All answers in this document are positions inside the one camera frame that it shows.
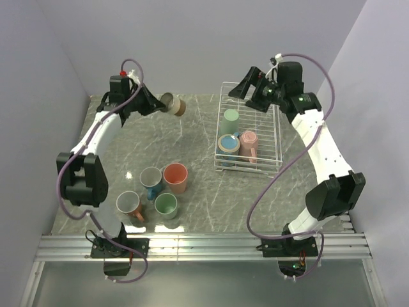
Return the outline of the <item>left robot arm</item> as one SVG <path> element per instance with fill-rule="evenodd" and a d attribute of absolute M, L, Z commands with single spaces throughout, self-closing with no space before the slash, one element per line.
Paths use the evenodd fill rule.
<path fill-rule="evenodd" d="M 112 256 L 121 257 L 133 249 L 123 223 L 106 211 L 109 183 L 101 156 L 132 113 L 148 116 L 168 110 L 168 105 L 145 87 L 142 77 L 121 71 L 109 79 L 109 91 L 103 95 L 84 137 L 70 152 L 57 156 L 59 201 L 67 200 L 82 209 L 81 215 L 70 215 L 70 219 L 90 217 L 98 229 L 94 245 Z"/>

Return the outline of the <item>steel and brown cup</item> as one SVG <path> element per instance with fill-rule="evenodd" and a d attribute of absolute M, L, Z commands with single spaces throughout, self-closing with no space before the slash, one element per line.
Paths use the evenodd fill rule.
<path fill-rule="evenodd" d="M 159 101 L 165 105 L 165 108 L 160 110 L 163 113 L 181 117 L 186 111 L 186 103 L 172 93 L 164 93 Z"/>

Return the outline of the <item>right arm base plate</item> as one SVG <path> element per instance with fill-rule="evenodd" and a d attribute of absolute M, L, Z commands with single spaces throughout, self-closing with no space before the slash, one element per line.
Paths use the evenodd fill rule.
<path fill-rule="evenodd" d="M 265 258 L 318 256 L 317 243 L 314 237 L 304 240 L 295 240 L 293 238 L 281 240 L 262 239 L 256 250 L 262 252 Z"/>

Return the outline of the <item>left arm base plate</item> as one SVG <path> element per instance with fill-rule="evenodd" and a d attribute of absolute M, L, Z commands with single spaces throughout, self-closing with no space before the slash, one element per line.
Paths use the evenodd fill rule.
<path fill-rule="evenodd" d="M 148 255 L 149 243 L 150 240 L 148 238 L 132 238 L 120 242 L 120 244 L 137 250 L 144 256 Z M 110 243 L 107 239 L 101 237 L 94 239 L 90 253 L 91 258 L 126 258 L 129 256 L 129 250 L 119 248 Z"/>

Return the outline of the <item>pink faceted mug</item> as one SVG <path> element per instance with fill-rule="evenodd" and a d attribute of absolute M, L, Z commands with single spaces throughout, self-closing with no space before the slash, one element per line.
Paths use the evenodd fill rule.
<path fill-rule="evenodd" d="M 239 155 L 250 163 L 257 162 L 257 149 L 259 139 L 255 132 L 246 130 L 240 135 Z"/>

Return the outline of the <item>green tumbler cup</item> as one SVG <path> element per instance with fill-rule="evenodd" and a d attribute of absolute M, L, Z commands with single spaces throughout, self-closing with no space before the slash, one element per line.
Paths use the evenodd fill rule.
<path fill-rule="evenodd" d="M 227 109 L 219 124 L 219 136 L 234 134 L 239 131 L 239 113 L 235 109 Z"/>

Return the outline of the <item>blue butterfly mug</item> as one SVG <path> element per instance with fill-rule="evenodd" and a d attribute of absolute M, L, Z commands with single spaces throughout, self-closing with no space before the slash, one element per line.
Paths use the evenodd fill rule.
<path fill-rule="evenodd" d="M 217 141 L 217 165 L 221 167 L 235 167 L 240 150 L 239 132 L 224 134 Z"/>

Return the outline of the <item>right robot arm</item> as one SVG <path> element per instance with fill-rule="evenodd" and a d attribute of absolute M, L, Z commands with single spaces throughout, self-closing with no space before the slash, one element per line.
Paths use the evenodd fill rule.
<path fill-rule="evenodd" d="M 305 145 L 317 185 L 306 194 L 305 209 L 284 226 L 282 235 L 262 238 L 260 249 L 275 257 L 316 256 L 314 235 L 326 223 L 354 208 L 366 179 L 362 173 L 354 172 L 340 153 L 317 96 L 305 92 L 302 65 L 296 61 L 281 62 L 276 72 L 275 77 L 270 77 L 258 67 L 251 67 L 228 95 L 243 99 L 253 86 L 247 107 L 265 113 L 271 105 L 279 106 Z"/>

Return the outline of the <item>coral pink tumbler cup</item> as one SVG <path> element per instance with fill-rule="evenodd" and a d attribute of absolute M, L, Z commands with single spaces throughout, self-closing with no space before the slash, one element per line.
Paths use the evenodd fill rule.
<path fill-rule="evenodd" d="M 178 162 L 171 163 L 164 169 L 164 180 L 175 194 L 184 193 L 187 188 L 187 168 Z"/>

